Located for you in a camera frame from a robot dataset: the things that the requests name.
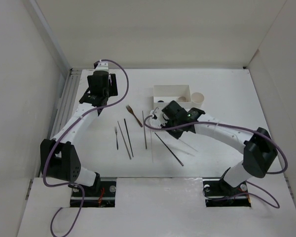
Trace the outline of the silver metal chopstick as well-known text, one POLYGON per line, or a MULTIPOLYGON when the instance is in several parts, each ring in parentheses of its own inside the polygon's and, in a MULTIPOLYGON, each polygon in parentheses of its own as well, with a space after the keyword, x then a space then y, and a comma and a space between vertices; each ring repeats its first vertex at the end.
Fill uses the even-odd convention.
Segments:
POLYGON ((143 131, 144 131, 144 142, 145 142, 145 149, 148 149, 147 145, 147 136, 146 136, 146 127, 145 127, 145 118, 144 118, 144 111, 142 111, 142 119, 143 119, 143 131))

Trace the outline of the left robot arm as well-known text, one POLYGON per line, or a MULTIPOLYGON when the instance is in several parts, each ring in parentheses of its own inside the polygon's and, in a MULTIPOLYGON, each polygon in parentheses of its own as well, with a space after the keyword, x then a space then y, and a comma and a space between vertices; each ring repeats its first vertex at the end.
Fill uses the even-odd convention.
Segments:
POLYGON ((89 125, 101 114, 111 96, 117 96, 116 76, 108 69, 95 70, 87 77, 88 88, 66 125, 52 139, 40 145, 43 177, 52 177, 68 184, 80 184, 90 196, 99 193, 100 175, 82 167, 75 145, 89 125))

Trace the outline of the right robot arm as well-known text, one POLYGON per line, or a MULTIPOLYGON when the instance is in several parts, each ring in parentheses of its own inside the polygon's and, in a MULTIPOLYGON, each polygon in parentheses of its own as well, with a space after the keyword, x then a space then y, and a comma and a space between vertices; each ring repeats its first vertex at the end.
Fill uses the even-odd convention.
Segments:
POLYGON ((263 178, 278 155, 269 133, 263 128, 247 131, 245 128, 223 125, 216 118, 198 108, 189 111, 171 101, 155 115, 161 127, 176 139, 184 132, 216 139, 243 155, 242 161, 227 169, 218 182, 223 194, 231 194, 251 177, 263 178))

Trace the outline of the thin clear chopstick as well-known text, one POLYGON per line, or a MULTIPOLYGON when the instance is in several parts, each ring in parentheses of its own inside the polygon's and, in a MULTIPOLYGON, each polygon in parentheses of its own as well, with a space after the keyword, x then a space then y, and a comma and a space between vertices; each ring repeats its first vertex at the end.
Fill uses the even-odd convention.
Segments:
POLYGON ((153 140, 152 140, 152 130, 150 130, 150 146, 151 146, 151 160, 152 160, 152 163, 154 163, 153 161, 153 140))

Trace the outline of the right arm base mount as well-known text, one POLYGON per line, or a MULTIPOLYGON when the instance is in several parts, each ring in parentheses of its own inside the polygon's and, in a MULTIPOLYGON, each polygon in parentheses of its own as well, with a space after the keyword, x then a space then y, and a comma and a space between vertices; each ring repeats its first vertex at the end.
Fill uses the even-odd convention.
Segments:
POLYGON ((248 187, 242 182, 236 188, 223 184, 219 178, 203 179, 206 207, 251 207, 248 187))

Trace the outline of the grey metal chopstick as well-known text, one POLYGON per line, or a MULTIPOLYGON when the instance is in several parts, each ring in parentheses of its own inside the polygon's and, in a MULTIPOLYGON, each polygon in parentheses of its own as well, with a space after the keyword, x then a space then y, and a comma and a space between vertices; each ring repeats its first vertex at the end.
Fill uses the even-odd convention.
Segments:
POLYGON ((125 145, 125 148, 126 148, 127 154, 128 154, 128 156, 129 156, 129 159, 131 160, 132 157, 131 157, 130 151, 129 151, 129 149, 128 149, 128 146, 127 146, 127 143, 126 143, 126 140, 125 140, 124 134, 123 134, 123 132, 122 132, 122 129, 121 129, 121 126, 120 126, 119 121, 117 121, 117 124, 118 124, 119 130, 120 130, 120 133, 121 133, 121 136, 122 136, 123 143, 124 143, 124 145, 125 145))

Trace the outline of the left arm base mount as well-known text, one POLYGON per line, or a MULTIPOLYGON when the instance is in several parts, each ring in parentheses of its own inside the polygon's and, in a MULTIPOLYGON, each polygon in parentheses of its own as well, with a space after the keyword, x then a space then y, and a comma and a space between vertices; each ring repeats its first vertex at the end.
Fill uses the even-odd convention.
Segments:
MULTIPOLYGON (((101 178, 98 190, 90 187, 83 187, 85 198, 82 207, 107 208, 115 207, 116 178, 101 178)), ((70 207, 80 207, 82 201, 82 191, 77 185, 68 185, 71 188, 70 207)))

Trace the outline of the long black chopstick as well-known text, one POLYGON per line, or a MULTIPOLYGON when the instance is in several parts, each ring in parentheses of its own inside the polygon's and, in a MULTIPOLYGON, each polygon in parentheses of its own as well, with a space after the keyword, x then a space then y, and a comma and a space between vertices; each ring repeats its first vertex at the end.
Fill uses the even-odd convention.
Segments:
POLYGON ((178 163, 184 167, 184 164, 181 162, 181 160, 174 154, 174 152, 166 145, 166 143, 160 138, 160 136, 154 132, 154 134, 157 136, 157 138, 161 141, 161 143, 166 147, 166 149, 173 155, 173 157, 178 161, 178 163))

